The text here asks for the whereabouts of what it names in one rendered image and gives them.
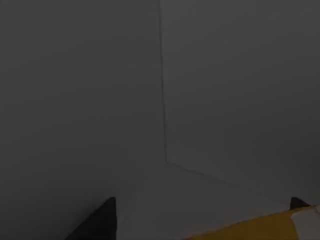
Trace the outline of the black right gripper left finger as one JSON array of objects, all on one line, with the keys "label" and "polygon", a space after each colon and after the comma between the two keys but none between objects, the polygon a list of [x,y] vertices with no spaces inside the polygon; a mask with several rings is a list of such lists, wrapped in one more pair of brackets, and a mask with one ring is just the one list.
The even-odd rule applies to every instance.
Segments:
[{"label": "black right gripper left finger", "polygon": [[108,198],[64,240],[117,240],[116,198]]}]

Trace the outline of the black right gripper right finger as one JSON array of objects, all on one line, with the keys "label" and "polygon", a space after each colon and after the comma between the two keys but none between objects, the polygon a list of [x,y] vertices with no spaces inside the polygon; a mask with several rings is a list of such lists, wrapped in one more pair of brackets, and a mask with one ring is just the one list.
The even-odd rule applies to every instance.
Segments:
[{"label": "black right gripper right finger", "polygon": [[295,209],[300,209],[300,208],[307,208],[311,207],[310,204],[305,202],[304,200],[298,198],[298,197],[291,197],[290,199],[290,204],[289,204],[289,209],[290,210],[295,210]]}]

